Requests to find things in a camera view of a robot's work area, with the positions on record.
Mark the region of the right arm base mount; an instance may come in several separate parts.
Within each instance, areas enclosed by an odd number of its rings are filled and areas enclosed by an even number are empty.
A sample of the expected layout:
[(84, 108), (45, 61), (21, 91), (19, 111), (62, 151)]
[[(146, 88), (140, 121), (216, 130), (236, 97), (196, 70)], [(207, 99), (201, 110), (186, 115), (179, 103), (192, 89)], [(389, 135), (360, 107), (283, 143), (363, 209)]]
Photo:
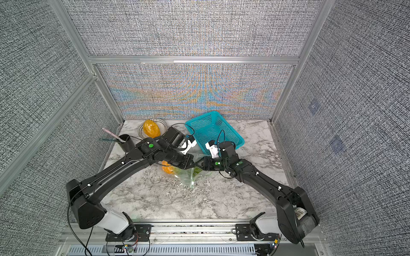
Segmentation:
[(275, 241), (280, 239), (280, 235), (276, 233), (264, 234), (256, 225), (252, 224), (236, 224), (231, 232), (236, 236), (238, 241)]

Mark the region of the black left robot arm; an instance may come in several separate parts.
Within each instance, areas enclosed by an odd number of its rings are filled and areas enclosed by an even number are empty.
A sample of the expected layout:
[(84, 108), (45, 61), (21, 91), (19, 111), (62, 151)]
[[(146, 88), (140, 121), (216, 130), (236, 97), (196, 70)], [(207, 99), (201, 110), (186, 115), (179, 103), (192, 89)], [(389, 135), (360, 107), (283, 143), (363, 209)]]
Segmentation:
[(183, 153), (178, 145), (181, 133), (169, 128), (164, 135), (146, 138), (135, 144), (125, 157), (96, 175), (82, 181), (73, 179), (66, 184), (68, 210), (81, 229), (95, 226), (120, 235), (133, 230), (133, 221), (122, 212), (103, 205), (102, 200), (118, 185), (137, 172), (163, 161), (179, 169), (195, 166), (194, 157)]

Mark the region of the clear zip-top bag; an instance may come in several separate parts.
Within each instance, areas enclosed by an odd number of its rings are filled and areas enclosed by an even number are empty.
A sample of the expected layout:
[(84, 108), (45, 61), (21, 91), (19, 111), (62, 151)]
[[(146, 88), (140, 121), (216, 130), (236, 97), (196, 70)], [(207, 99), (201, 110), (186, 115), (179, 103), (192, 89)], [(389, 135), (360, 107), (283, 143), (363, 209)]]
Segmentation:
[(193, 167), (190, 169), (179, 169), (172, 166), (166, 161), (160, 163), (162, 170), (169, 176), (173, 176), (178, 179), (182, 185), (193, 188), (199, 179), (209, 177), (212, 175), (210, 171), (204, 171), (199, 167)]

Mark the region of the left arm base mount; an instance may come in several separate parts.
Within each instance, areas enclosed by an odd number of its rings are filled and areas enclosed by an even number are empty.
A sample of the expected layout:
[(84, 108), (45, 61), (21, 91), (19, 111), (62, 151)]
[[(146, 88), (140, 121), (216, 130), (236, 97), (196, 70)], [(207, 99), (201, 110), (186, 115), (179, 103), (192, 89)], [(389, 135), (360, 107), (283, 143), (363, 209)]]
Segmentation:
[(106, 242), (148, 242), (152, 230), (150, 224), (136, 224), (126, 228), (122, 233), (115, 234), (108, 232), (105, 238)]

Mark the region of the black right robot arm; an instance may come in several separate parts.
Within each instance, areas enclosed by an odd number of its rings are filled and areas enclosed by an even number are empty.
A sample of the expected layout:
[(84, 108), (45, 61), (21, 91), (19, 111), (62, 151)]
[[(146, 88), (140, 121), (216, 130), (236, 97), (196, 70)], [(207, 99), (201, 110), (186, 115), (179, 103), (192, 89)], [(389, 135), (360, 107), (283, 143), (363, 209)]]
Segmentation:
[(203, 157), (195, 165), (204, 171), (226, 172), (230, 178), (254, 188), (276, 209), (273, 220), (265, 212), (254, 217), (247, 236), (263, 241), (268, 234), (278, 234), (293, 244), (303, 244), (303, 239), (320, 223), (306, 191), (301, 187), (290, 188), (263, 174), (250, 161), (241, 159), (230, 141), (220, 143), (218, 149), (220, 157)]

